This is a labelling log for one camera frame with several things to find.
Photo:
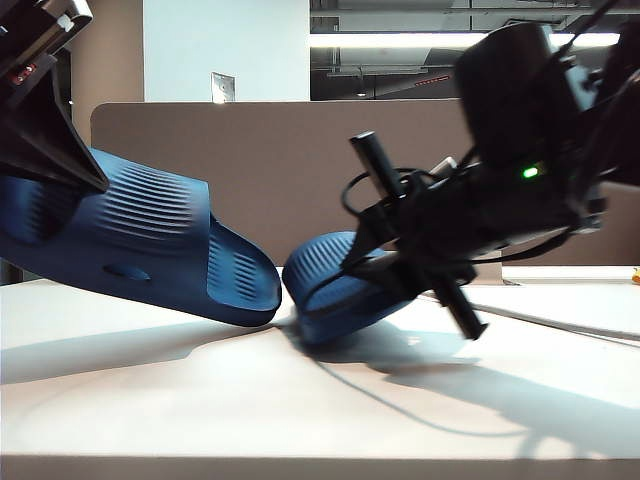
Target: white wall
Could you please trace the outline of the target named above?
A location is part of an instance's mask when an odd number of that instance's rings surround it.
[[[211,101],[212,71],[237,101],[309,100],[306,0],[144,0],[147,102]]]

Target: robotic arm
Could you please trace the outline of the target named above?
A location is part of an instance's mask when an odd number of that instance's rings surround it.
[[[60,109],[54,54],[91,21],[85,0],[0,5],[0,174],[104,192],[108,180]]]
[[[460,290],[475,277],[473,264],[487,262],[473,258],[556,232],[501,260],[540,255],[599,228],[601,181],[640,186],[633,142],[640,24],[624,26],[596,73],[554,52],[549,33],[535,24],[506,27],[460,58],[455,78],[475,146],[459,165],[400,176],[373,132],[351,139],[367,173],[343,195],[359,227],[341,274],[381,285],[398,300],[432,289],[464,335],[477,339],[486,326]],[[367,176],[382,200],[355,212],[346,193]],[[393,253],[367,256],[388,242]]]

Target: white table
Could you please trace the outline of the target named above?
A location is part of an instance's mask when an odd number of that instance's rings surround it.
[[[467,294],[570,321],[569,302],[581,301],[586,323],[639,330],[640,286],[571,282],[560,295],[563,285],[541,283]],[[531,298],[536,288],[546,290]],[[0,295],[3,479],[640,471],[633,342],[490,314],[482,338],[467,342],[446,310],[420,299],[305,352],[288,298],[268,328],[243,329],[46,280]]]

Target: ceiling light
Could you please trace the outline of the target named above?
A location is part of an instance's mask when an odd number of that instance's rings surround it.
[[[309,35],[311,48],[467,48],[482,40],[485,33],[315,33]],[[564,45],[573,35],[552,33],[551,43]],[[576,47],[608,47],[618,43],[617,33],[585,33]]]

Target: table surface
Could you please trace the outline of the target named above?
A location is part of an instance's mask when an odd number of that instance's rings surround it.
[[[596,277],[466,293],[640,333],[640,286]],[[0,299],[4,456],[640,459],[634,342],[487,313],[465,341],[419,298],[309,351],[287,296],[254,329],[47,280]]]

